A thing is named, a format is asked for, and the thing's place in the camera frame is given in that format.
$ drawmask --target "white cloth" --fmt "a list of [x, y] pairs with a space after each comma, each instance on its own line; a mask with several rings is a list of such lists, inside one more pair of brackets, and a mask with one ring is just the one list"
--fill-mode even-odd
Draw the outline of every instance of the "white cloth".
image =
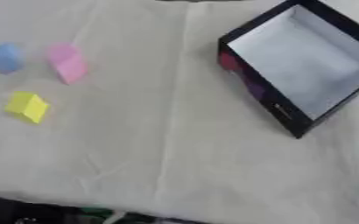
[[[359, 224], [359, 97], [301, 140], [216, 64], [217, 39], [279, 0], [0, 0], [0, 196], [199, 221]], [[359, 1], [329, 0], [359, 21]], [[80, 47], [64, 85], [46, 49]], [[4, 113], [14, 91], [51, 104], [40, 125]]]

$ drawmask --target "black box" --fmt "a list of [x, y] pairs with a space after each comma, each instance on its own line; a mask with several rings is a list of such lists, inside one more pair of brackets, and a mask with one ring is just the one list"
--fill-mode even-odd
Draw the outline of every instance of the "black box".
[[359, 24], [289, 0], [220, 38], [218, 60], [300, 138], [359, 93]]

